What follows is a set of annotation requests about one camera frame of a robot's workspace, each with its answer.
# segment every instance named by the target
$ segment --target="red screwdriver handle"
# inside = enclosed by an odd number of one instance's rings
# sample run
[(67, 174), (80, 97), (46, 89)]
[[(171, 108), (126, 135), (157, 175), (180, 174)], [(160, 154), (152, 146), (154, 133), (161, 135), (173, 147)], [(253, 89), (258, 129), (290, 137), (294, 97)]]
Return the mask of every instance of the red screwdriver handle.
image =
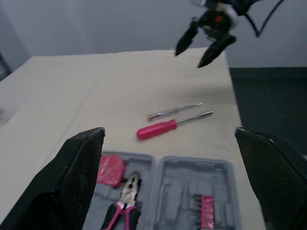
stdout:
[(176, 129), (176, 128), (177, 128), (176, 121), (170, 120), (170, 121), (160, 122), (152, 126), (147, 126), (145, 128), (140, 128), (137, 131), (136, 136), (140, 140), (146, 140), (146, 139), (152, 138), (154, 136), (158, 136), (160, 134), (166, 133), (169, 130)]

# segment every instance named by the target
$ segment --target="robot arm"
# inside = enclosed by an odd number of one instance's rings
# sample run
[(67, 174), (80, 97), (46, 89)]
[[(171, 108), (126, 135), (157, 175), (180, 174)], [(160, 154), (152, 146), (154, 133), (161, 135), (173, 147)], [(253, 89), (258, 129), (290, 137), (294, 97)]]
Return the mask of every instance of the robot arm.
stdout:
[(251, 5), (258, 1), (260, 0), (203, 0), (201, 6), (206, 7), (208, 10), (200, 18), (194, 17), (192, 19), (189, 29), (178, 41), (175, 56), (184, 52), (192, 44), (193, 38), (198, 33), (198, 28), (201, 28), (207, 35), (208, 40), (213, 41), (213, 43), (204, 53), (198, 68), (209, 65), (227, 46), (236, 42), (236, 37), (229, 34), (229, 31), (238, 25), (238, 17), (242, 15), (252, 25), (256, 32), (256, 37), (259, 37), (266, 23), (283, 0), (280, 0), (271, 11), (260, 31), (257, 30), (254, 22), (248, 15)]

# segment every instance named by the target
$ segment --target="dark floor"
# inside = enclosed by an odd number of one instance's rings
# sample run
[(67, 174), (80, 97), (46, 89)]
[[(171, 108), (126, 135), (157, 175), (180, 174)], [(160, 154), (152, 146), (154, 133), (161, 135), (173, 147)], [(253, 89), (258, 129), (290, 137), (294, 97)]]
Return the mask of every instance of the dark floor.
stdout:
[(307, 155), (307, 68), (230, 69), (247, 129), (285, 138)]

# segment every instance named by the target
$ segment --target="tool case compartment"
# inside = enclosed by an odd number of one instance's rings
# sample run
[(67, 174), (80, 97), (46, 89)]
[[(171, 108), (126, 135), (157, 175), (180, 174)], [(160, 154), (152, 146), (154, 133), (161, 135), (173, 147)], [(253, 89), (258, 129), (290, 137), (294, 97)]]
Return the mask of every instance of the tool case compartment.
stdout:
[[(138, 171), (140, 173), (142, 184), (137, 196), (136, 205), (141, 210), (141, 216), (139, 218), (137, 230), (145, 229), (145, 217), (147, 216), (146, 210), (148, 210), (148, 204), (150, 201), (149, 197), (152, 191), (152, 181), (155, 171), (153, 157), (145, 154), (111, 151), (103, 151), (102, 154), (116, 154), (125, 161), (125, 178), (128, 178), (133, 171)], [(93, 198), (83, 225), (83, 230), (101, 229), (110, 204), (119, 199), (123, 186), (124, 183), (118, 188), (113, 188), (106, 184), (96, 184)], [(125, 217), (120, 217), (114, 230), (124, 229)]]
[[(196, 230), (200, 225), (199, 208), (194, 195), (214, 196), (215, 230), (241, 230), (236, 183), (230, 163), (203, 158), (168, 156), (155, 166), (151, 156), (138, 153), (118, 154), (125, 160), (125, 176), (141, 174), (142, 185), (137, 197), (141, 216), (137, 230)], [(119, 198), (122, 186), (112, 188), (97, 184), (83, 226), (100, 230), (106, 211)], [(123, 230), (121, 218), (114, 230)]]
[(195, 195), (214, 196), (215, 230), (241, 230), (235, 178), (230, 163), (164, 157), (156, 171), (148, 230), (196, 230), (200, 209)]

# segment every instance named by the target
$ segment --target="pliers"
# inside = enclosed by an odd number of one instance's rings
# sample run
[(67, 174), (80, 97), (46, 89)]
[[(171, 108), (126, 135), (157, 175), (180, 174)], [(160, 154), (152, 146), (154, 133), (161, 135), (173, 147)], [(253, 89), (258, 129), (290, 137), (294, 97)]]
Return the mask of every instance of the pliers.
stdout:
[(135, 203), (141, 182), (140, 174), (134, 171), (127, 179), (118, 201), (111, 204), (108, 208), (101, 230), (114, 229), (119, 216), (123, 214), (126, 215), (125, 230), (136, 230), (141, 212)]

